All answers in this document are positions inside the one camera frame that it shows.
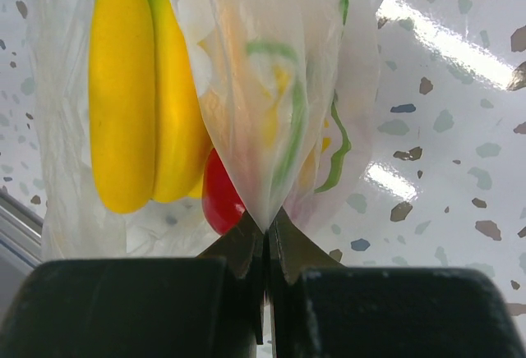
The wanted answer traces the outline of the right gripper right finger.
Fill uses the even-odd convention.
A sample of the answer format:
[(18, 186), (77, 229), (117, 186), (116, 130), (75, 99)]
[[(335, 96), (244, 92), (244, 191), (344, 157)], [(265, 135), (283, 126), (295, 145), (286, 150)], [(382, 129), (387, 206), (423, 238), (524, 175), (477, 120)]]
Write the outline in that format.
[(522, 357), (498, 288), (470, 268), (346, 267), (279, 211), (266, 234), (276, 357)]

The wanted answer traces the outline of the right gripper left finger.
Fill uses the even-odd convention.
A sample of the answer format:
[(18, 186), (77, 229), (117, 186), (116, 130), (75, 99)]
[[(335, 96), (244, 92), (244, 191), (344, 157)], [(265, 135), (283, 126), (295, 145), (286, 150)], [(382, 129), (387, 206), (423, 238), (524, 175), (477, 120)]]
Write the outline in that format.
[(253, 357), (263, 234), (250, 215), (195, 257), (55, 260), (23, 282), (4, 357)]

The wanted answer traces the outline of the red fake apple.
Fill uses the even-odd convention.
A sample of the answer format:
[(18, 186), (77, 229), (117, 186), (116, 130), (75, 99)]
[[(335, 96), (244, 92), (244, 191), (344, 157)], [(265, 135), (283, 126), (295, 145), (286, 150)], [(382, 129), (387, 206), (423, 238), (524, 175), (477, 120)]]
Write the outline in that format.
[(235, 227), (246, 210), (216, 149), (205, 164), (201, 204), (206, 221), (220, 235)]

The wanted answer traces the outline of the yellow fake banana bunch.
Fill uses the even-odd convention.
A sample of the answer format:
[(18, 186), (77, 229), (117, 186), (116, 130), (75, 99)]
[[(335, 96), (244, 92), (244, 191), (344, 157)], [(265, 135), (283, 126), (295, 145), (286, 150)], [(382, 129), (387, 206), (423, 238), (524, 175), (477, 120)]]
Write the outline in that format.
[(95, 0), (88, 95), (91, 165), (107, 209), (200, 195), (211, 141), (174, 0)]

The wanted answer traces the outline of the clear plastic bag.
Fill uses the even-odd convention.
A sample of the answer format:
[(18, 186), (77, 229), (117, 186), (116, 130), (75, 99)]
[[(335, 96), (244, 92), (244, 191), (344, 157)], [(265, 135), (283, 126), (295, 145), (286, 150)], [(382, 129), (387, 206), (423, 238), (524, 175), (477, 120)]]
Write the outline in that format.
[[(132, 213), (104, 206), (90, 156), (88, 56), (95, 0), (29, 1), (47, 194), (43, 258), (184, 256), (210, 246), (221, 235), (202, 209), (204, 174), (196, 198), (150, 200)], [(315, 231), (364, 172), (379, 76), (378, 5), (174, 0), (211, 150), (260, 230), (284, 210), (297, 227)]]

